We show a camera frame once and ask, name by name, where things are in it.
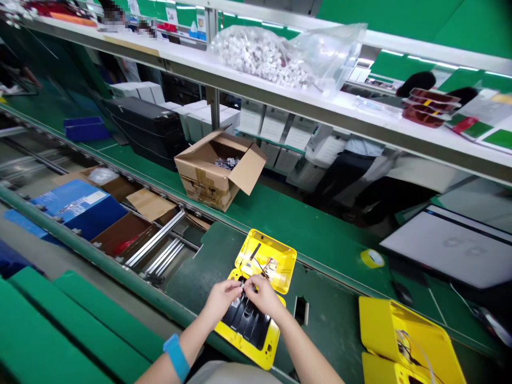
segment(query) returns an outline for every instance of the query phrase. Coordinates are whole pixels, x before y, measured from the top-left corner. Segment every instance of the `white shelf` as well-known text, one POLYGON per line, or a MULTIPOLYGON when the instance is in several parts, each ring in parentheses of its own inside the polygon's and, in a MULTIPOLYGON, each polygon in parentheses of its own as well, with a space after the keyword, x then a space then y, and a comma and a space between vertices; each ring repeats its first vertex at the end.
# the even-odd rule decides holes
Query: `white shelf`
POLYGON ((134 33, 100 33, 92 27, 44 17, 24 23, 28 28, 124 56, 512 186, 512 156, 471 143, 443 127, 431 129, 406 119, 362 111, 355 106, 354 95, 339 92, 333 99, 324 99, 314 89, 287 89, 227 68, 208 52, 134 33))

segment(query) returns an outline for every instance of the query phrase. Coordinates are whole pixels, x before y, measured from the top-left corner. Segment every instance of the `plastic bag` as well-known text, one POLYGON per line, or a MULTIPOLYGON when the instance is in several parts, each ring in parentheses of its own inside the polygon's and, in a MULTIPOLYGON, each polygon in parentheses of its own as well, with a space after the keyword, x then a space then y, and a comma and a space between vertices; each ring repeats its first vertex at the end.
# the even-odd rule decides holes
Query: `plastic bag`
POLYGON ((109 168, 96 168, 92 170, 88 177, 99 186, 102 186, 118 178, 119 175, 109 168))
POLYGON ((259 27, 231 26, 215 36, 208 50, 235 70, 277 85, 323 95, 339 91, 359 53, 366 24, 303 32, 288 41, 259 27))

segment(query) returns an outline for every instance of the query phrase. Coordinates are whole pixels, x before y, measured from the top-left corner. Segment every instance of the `yellow tape roll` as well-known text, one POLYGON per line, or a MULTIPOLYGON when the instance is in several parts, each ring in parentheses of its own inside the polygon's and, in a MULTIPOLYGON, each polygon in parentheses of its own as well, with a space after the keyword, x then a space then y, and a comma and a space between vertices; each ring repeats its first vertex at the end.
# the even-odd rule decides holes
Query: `yellow tape roll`
POLYGON ((380 253, 373 249, 367 249, 366 251, 361 252, 361 260, 363 260, 363 263, 370 268, 380 268, 386 264, 384 263, 384 258, 380 253))

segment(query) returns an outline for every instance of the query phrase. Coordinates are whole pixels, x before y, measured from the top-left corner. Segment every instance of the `computer screen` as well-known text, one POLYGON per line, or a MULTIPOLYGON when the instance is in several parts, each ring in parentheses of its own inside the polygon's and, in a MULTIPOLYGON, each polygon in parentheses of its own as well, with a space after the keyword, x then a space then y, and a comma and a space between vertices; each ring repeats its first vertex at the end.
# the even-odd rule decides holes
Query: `computer screen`
POLYGON ((512 280, 512 235, 430 205, 381 243, 478 289, 512 280))

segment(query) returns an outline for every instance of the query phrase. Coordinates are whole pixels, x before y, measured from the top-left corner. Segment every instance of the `label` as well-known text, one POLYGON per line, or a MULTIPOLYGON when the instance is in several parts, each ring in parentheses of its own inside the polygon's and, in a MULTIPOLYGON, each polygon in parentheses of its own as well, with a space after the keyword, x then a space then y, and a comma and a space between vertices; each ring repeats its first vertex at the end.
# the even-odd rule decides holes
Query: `label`
POLYGON ((169 24, 178 25, 178 13, 176 8, 167 7, 165 12, 167 13, 167 22, 169 24))
POLYGON ((102 191, 94 192, 92 195, 88 195, 87 197, 84 197, 84 202, 88 204, 94 204, 98 200, 103 199, 107 194, 103 193, 102 191))

